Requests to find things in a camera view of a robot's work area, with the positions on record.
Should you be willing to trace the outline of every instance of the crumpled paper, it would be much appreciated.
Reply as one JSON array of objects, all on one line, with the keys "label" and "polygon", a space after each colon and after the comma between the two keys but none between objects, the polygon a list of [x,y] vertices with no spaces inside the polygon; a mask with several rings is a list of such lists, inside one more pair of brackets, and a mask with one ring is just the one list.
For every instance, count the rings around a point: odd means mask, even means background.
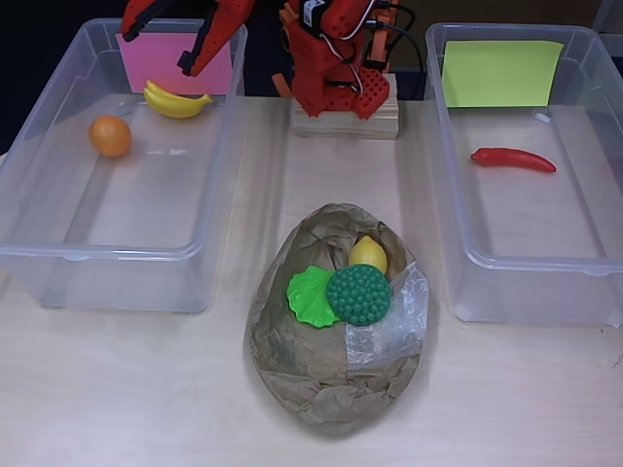
[{"label": "crumpled paper", "polygon": [[[307,266],[337,269],[370,235],[387,254],[393,295],[372,326],[314,328],[296,320],[286,289]],[[379,417],[407,387],[420,362],[428,285],[404,242],[353,204],[327,204],[285,240],[266,272],[248,318],[249,348],[260,378],[279,403],[330,434],[352,432]]]}]

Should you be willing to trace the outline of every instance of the white table surface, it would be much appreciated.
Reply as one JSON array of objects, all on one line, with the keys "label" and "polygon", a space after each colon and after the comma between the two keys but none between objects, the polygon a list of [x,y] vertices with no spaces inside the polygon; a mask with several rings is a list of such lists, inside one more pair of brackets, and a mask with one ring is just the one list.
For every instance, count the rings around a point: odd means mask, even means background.
[{"label": "white table surface", "polygon": [[[344,141],[290,136],[288,102],[244,99],[218,291],[202,314],[42,309],[1,275],[0,466],[623,465],[622,329],[465,324],[449,311],[421,108],[403,107],[396,142]],[[244,340],[263,271],[326,202],[402,234],[432,291],[414,380],[343,439],[287,414]]]}]

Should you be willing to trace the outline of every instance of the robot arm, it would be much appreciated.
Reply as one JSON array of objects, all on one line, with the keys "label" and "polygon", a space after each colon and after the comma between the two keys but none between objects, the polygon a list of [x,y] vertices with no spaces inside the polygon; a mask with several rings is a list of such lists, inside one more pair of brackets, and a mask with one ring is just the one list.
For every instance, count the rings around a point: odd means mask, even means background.
[{"label": "robot arm", "polygon": [[[135,39],[174,1],[129,0],[122,21],[124,39]],[[206,0],[207,12],[195,45],[178,62],[185,75],[203,71],[248,19],[254,1]],[[372,116],[389,96],[389,83],[382,74],[387,33],[378,30],[372,48],[364,53],[363,30],[369,18],[393,22],[391,9],[379,9],[378,0],[288,0],[286,10],[288,14],[282,12],[281,17],[294,58],[292,94],[305,111],[311,116],[326,110],[351,110],[363,119]]]},{"label": "robot arm", "polygon": [[[129,0],[121,32],[127,42],[138,37],[150,20],[161,14],[175,0]],[[255,0],[207,0],[203,26],[195,46],[185,51],[177,63],[186,76],[198,76],[205,66],[248,19]]]}]

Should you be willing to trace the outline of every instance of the green spiky ball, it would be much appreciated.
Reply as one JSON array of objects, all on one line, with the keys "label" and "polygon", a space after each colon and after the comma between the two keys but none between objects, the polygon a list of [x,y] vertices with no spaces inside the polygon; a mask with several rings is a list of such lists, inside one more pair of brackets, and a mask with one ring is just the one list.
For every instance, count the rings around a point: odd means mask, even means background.
[{"label": "green spiky ball", "polygon": [[383,319],[391,300],[385,276],[370,265],[336,270],[327,283],[325,294],[335,314],[357,326],[367,326]]}]

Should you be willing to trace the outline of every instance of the toy banana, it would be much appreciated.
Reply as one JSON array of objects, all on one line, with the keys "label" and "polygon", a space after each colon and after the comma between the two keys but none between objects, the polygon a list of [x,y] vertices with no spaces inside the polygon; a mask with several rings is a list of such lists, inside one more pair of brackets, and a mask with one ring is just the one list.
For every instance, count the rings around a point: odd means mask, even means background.
[{"label": "toy banana", "polygon": [[205,104],[212,102],[207,94],[198,98],[184,97],[164,90],[149,80],[143,90],[143,95],[152,109],[173,119],[195,117]]}]

